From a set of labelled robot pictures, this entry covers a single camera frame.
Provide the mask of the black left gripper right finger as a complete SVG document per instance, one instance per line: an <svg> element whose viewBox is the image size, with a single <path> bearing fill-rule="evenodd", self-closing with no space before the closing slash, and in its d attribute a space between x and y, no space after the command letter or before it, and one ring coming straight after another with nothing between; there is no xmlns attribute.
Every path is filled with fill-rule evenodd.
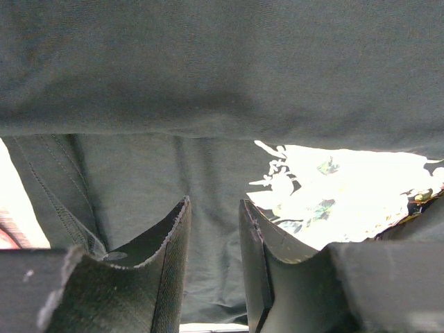
<svg viewBox="0 0 444 333"><path fill-rule="evenodd" d="M443 244L332 243L315 250L239 205L251 332L442 332Z"/></svg>

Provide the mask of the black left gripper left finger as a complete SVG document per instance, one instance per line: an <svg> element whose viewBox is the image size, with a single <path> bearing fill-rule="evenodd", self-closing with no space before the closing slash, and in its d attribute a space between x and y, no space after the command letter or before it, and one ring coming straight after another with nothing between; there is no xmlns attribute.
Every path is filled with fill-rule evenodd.
<svg viewBox="0 0 444 333"><path fill-rule="evenodd" d="M191 202L97 259L81 247L1 251L2 332L178 332Z"/></svg>

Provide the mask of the black t shirt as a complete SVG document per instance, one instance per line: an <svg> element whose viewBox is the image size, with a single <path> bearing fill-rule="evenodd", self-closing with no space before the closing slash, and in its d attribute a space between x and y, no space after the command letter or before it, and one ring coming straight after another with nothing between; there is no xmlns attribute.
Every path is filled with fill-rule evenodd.
<svg viewBox="0 0 444 333"><path fill-rule="evenodd" d="M442 1L2 1L1 138L50 245L184 196L183 323L246 323L238 205L290 145L443 158Z"/></svg>

